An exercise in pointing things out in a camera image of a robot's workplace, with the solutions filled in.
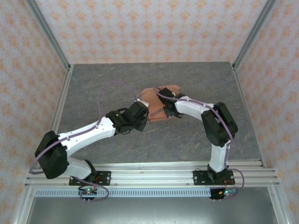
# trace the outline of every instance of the gray work surface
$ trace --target gray work surface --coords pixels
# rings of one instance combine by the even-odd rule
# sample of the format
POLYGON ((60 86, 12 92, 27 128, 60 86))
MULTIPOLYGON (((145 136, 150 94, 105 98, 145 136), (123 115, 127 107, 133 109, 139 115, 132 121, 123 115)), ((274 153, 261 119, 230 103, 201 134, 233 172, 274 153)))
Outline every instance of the gray work surface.
POLYGON ((35 198, 27 224, 276 224, 267 188, 246 188, 234 199, 207 197, 35 198))
MULTIPOLYGON (((145 88, 178 85, 190 98, 227 105, 239 131, 229 160, 259 159, 256 139, 229 62, 214 63, 120 63, 76 64, 60 121, 59 133, 69 132, 98 118, 98 93, 109 81, 123 81, 141 97, 145 88)), ((121 84, 104 90, 103 114, 130 107, 134 98, 121 84)), ((208 161, 211 143, 202 122, 184 115, 181 119, 148 122, 144 131, 131 131, 97 141, 72 157, 92 163, 208 161)))

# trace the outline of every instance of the wall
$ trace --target wall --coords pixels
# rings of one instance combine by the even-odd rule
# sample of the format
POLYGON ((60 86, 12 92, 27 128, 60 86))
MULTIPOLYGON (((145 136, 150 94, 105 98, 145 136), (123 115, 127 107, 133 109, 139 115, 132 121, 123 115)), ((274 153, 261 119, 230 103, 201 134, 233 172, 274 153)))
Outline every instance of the wall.
POLYGON ((37 0, 70 63, 233 62, 266 0, 37 0))
POLYGON ((65 70, 24 0, 0 1, 0 223, 12 223, 65 70))
POLYGON ((237 71, 269 167, 299 220, 299 4, 279 0, 237 71))

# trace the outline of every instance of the purple cable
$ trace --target purple cable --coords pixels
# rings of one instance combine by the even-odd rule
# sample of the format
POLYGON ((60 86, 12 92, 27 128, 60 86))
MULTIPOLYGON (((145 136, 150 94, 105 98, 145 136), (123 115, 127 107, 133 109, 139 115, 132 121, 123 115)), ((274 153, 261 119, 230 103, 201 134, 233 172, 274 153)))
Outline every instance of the purple cable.
MULTIPOLYGON (((229 131, 228 126, 225 124, 225 122, 224 122, 224 120, 222 119, 222 117, 217 113, 217 111, 216 111, 214 108, 210 107, 209 105, 207 105, 207 104, 205 104, 205 103, 203 103, 203 102, 200 102, 200 101, 197 101, 197 100, 194 100, 194 99, 181 99, 181 98, 171 98, 171 97, 166 97, 166 96, 163 96, 162 94, 160 94, 159 92, 157 92, 155 89, 159 89, 159 90, 160 90, 160 88, 155 87, 155 88, 154 88, 154 91, 156 92, 157 95, 159 95, 159 96, 161 96, 161 97, 163 97, 163 98, 165 98, 165 99, 171 99, 171 100, 176 100, 176 101, 185 101, 185 102, 193 102, 193 103, 199 104, 199 105, 201 105, 201 106, 205 106, 205 107, 207 107, 208 109, 210 109, 210 110, 216 115, 216 117, 220 120, 220 122, 222 123, 223 127, 224 127, 225 130, 227 131, 227 133, 228 133, 228 135, 229 135, 229 138, 230 138, 230 144, 229 144, 229 145, 231 145, 231 144, 233 143, 233 135, 232 135, 231 132, 229 131)), ((223 199, 223 201, 224 201, 224 200, 228 200, 228 199, 230 199, 230 198, 236 196, 237 194, 239 194, 239 193, 241 192, 241 190, 243 189, 244 184, 245 184, 245 178, 244 178, 244 175, 243 175, 243 173, 242 173, 240 170, 235 169, 235 168, 232 168, 232 169, 229 169, 229 168, 228 168, 228 166, 227 166, 227 161, 228 161, 228 151, 229 151, 229 149, 228 149, 228 146, 227 146, 227 148, 226 148, 226 152, 225 152, 225 159, 224 159, 225 168, 226 168, 227 170, 235 170, 235 171, 237 171, 237 172, 239 172, 239 173, 241 174, 241 177, 242 177, 242 186, 241 186, 240 190, 237 191, 237 193, 235 193, 233 196, 231 196, 231 197, 229 197, 229 198, 225 198, 225 199, 223 199)))
MULTIPOLYGON (((123 84, 128 90, 130 90, 130 92, 133 94, 135 100, 137 100, 137 96, 135 95, 134 91, 133 91, 127 84, 125 84, 125 83, 123 83, 123 82, 121 82, 121 81, 112 81, 112 82, 108 82, 108 83, 106 83, 106 84, 101 88, 100 93, 99 93, 99 97, 98 97, 99 120, 98 120, 97 124, 96 124, 95 126, 89 128, 89 129, 85 130, 85 131, 82 131, 82 132, 79 132, 79 133, 76 133, 76 134, 72 134, 72 135, 70 135, 70 136, 68 136, 68 137, 65 137, 65 138, 63 138, 63 139, 60 139, 60 140, 58 140, 58 141, 52 143, 52 144, 49 145, 48 147, 46 147, 46 148, 45 148, 45 149, 44 149, 44 150, 43 150, 43 151, 42 151, 42 152, 41 152, 41 153, 34 159, 33 163, 31 164, 31 166, 30 166, 30 168, 29 168, 29 173, 31 173, 31 174, 33 174, 33 175, 43 174, 43 173, 44 173, 43 171, 34 172, 33 169, 34 169, 36 163, 38 162, 38 160, 39 160, 39 159, 40 159, 46 152, 48 152, 48 151, 49 151, 51 148, 53 148, 55 145, 57 145, 57 144, 59 144, 59 143, 65 141, 65 140, 68 140, 68 139, 71 139, 71 138, 74 138, 74 137, 77 137, 77 136, 79 136, 79 135, 82 135, 82 134, 85 134, 85 133, 88 133, 88 132, 92 131, 93 129, 95 129, 95 128, 100 124, 101 117, 102 117, 102 110, 101 110, 101 106, 100 106, 100 97, 101 97, 101 95, 102 95, 103 90, 104 90, 107 86, 109 86, 109 85, 111 85, 111 84, 113 84, 113 83, 120 83, 120 84, 123 84)), ((99 185, 99 184, 93 184, 93 183, 86 182, 86 181, 81 180, 81 179, 79 179, 79 178, 77 178, 77 177, 75 177, 75 178, 76 178, 78 181, 81 181, 81 182, 83 182, 83 183, 87 183, 87 184, 90 184, 90 185, 93 185, 93 186, 101 187, 101 188, 103 188, 103 189, 105 189, 105 190, 107 191, 107 195, 106 195, 105 197, 100 198, 100 199, 96 199, 96 200, 93 200, 93 201, 101 201, 101 200, 103 200, 103 199, 106 199, 106 198, 109 196, 109 191, 108 191, 107 188, 105 188, 105 187, 103 187, 103 186, 101 186, 101 185, 99 185)))
MULTIPOLYGON (((108 198, 108 196, 109 196, 110 193, 109 193, 109 190, 108 190, 107 188, 105 188, 104 186, 99 185, 99 184, 95 184, 95 183, 90 183, 90 182, 87 182, 87 181, 84 181, 84 180, 81 180, 81 179, 79 179, 79 178, 77 178, 77 177, 75 177, 75 176, 74 176, 74 178, 75 178, 76 180, 82 182, 82 183, 86 183, 86 184, 88 184, 88 185, 92 185, 92 186, 96 186, 96 187, 103 188, 103 189, 107 192, 107 195, 106 195, 106 196, 101 197, 101 198, 98 198, 98 199, 93 199, 93 200, 91 200, 91 201, 89 201, 89 202, 98 202, 98 201, 102 201, 102 200, 105 200, 106 198, 108 198)), ((85 193, 86 191, 87 191, 87 190, 82 191, 82 192, 80 193, 80 199, 81 199, 82 201, 84 201, 84 198, 82 197, 82 194, 85 193)))

